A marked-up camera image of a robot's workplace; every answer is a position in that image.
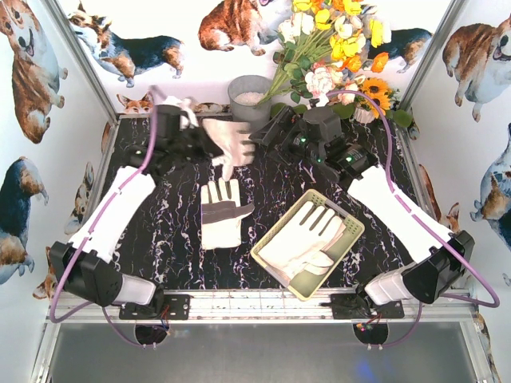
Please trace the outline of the pale green plastic storage basket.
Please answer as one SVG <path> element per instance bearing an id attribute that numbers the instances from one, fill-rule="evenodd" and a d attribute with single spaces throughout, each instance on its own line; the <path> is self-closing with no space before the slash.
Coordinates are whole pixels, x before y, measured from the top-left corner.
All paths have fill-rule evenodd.
<path id="1" fill-rule="evenodd" d="M 251 256 L 305 302 L 326 282 L 364 231 L 354 216 L 309 189 L 251 249 Z"/>

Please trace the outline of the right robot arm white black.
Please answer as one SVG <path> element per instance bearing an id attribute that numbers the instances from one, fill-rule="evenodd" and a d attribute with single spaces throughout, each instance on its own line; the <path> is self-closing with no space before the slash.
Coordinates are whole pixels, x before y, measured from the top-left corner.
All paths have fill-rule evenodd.
<path id="1" fill-rule="evenodd" d="M 308 160 L 331 182 L 376 215 L 406 248 L 412 262 L 362 283 L 370 303 L 417 299 L 433 303 L 463 274 L 474 240 L 428 216 L 387 175 L 377 157 L 348 144 L 339 116 L 326 107 L 298 115 L 290 107 L 250 135 L 274 160 L 292 166 Z M 301 200 L 253 248 L 252 254 L 285 286 L 311 274 L 326 278 L 353 243 L 354 221 L 332 205 Z"/>

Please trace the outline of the white grey work glove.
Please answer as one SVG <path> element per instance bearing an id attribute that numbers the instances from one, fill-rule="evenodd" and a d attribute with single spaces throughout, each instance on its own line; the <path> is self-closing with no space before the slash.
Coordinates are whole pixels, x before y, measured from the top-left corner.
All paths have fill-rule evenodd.
<path id="1" fill-rule="evenodd" d="M 306 270 L 323 275 L 334 264 L 327 248 L 345 227 L 336 211 L 307 201 L 259 251 L 262 260 L 288 279 Z"/>
<path id="2" fill-rule="evenodd" d="M 234 168 L 251 164 L 255 157 L 255 144 L 250 140 L 251 125 L 205 118 L 202 120 L 205 132 L 221 150 L 222 155 L 214 156 L 212 165 L 222 166 L 222 179 L 229 181 Z"/>

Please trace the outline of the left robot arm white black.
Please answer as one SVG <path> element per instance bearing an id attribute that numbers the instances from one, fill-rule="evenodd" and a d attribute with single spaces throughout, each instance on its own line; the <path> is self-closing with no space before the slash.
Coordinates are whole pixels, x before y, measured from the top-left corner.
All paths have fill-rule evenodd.
<path id="1" fill-rule="evenodd" d="M 62 292 L 101 307 L 159 306 L 160 292 L 149 280 L 124 274 L 113 265 L 113 252 L 140 205 L 173 166 L 186 160 L 210 159 L 209 137 L 200 128 L 192 98 L 169 96 L 153 107 L 149 139 L 133 145 L 117 170 L 109 190 L 82 228 L 67 243 L 50 248 L 57 285 L 50 310 Z"/>

